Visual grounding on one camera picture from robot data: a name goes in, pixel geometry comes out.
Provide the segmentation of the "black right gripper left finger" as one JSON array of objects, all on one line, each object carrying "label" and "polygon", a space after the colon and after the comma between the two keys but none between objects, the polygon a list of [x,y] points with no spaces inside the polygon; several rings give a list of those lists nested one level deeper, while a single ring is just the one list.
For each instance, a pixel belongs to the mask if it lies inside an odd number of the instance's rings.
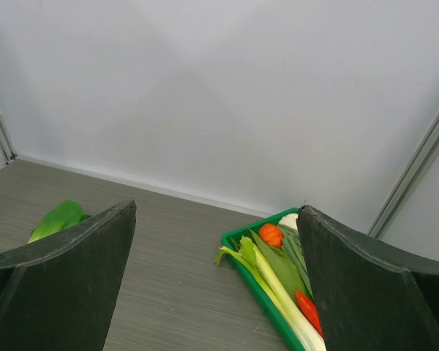
[{"label": "black right gripper left finger", "polygon": [[0,253],[0,350],[102,350],[135,224],[125,200]]}]

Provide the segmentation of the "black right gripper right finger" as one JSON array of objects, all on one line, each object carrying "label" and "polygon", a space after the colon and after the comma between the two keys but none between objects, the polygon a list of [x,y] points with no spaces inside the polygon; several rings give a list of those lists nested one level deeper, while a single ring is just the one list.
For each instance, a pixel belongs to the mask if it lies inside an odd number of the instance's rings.
[{"label": "black right gripper right finger", "polygon": [[304,205],[301,247],[327,350],[439,350],[439,262]]}]

